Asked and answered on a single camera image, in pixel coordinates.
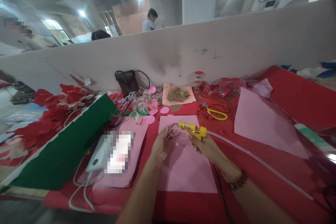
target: beaded bracelet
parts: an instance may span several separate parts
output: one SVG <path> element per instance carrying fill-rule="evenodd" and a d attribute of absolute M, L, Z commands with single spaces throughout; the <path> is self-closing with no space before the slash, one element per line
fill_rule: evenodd
<path fill-rule="evenodd" d="M 247 172 L 244 171 L 244 170 L 242 170 L 240 178 L 236 182 L 234 182 L 234 183 L 228 183 L 228 182 L 226 182 L 226 187 L 229 188 L 232 191 L 236 191 L 240 187 L 243 187 L 243 185 L 246 183 L 248 177 L 249 176 L 247 175 Z"/>

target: black bag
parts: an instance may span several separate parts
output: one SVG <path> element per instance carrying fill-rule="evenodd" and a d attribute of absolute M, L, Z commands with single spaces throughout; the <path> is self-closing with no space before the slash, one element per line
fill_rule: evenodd
<path fill-rule="evenodd" d="M 124 96 L 127 96 L 130 92 L 137 92 L 139 86 L 135 79 L 135 73 L 133 70 L 126 72 L 116 71 L 114 73 L 115 79 L 118 81 Z"/>

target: green board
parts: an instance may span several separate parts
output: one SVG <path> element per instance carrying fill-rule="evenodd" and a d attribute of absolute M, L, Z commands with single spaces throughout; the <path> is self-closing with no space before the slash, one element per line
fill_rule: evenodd
<path fill-rule="evenodd" d="M 54 141 L 47 143 L 38 157 L 32 159 L 9 186 L 60 190 L 92 146 L 97 131 L 109 121 L 115 107 L 106 94 L 100 97 Z"/>

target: hot glue gun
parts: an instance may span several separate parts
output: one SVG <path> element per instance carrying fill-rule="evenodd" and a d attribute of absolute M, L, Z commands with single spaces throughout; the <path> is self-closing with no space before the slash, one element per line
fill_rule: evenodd
<path fill-rule="evenodd" d="M 198 140 L 202 141 L 202 137 L 205 137 L 207 134 L 207 129 L 205 127 L 198 128 L 195 124 L 189 124 L 189 123 L 175 123 L 178 127 L 181 128 L 181 130 L 188 131 L 191 135 L 196 137 Z"/>

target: clear plastic tube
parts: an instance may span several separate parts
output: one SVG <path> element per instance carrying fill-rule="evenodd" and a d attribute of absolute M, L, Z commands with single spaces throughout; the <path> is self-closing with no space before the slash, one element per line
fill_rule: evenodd
<path fill-rule="evenodd" d="M 262 161 L 260 158 L 258 158 L 256 155 L 254 155 L 253 153 L 249 152 L 248 150 L 244 149 L 243 147 L 235 144 L 234 142 L 231 142 L 230 140 L 216 134 L 213 132 L 208 131 L 208 133 L 210 135 L 213 135 L 215 137 L 218 137 L 222 140 L 224 140 L 225 142 L 228 142 L 229 144 L 233 145 L 234 147 L 238 148 L 241 151 L 244 151 L 245 153 L 249 154 L 251 157 L 253 157 L 254 159 L 256 159 L 257 161 L 259 161 L 261 164 L 263 164 L 264 166 L 266 166 L 269 170 L 271 170 L 274 174 L 276 174 L 279 178 L 281 178 L 283 181 L 285 181 L 287 184 L 289 184 L 290 186 L 292 186 L 293 188 L 295 188 L 296 190 L 298 190 L 300 193 L 302 193 L 304 196 L 306 196 L 308 199 L 310 200 L 314 200 L 314 198 L 312 196 L 310 196 L 308 193 L 306 193 L 305 191 L 303 191 L 300 187 L 296 186 L 295 184 L 293 184 L 291 181 L 289 181 L 287 178 L 285 178 L 283 175 L 281 175 L 279 172 L 277 172 L 276 170 L 274 170 L 271 166 L 269 166 L 268 164 L 266 164 L 264 161 Z"/>

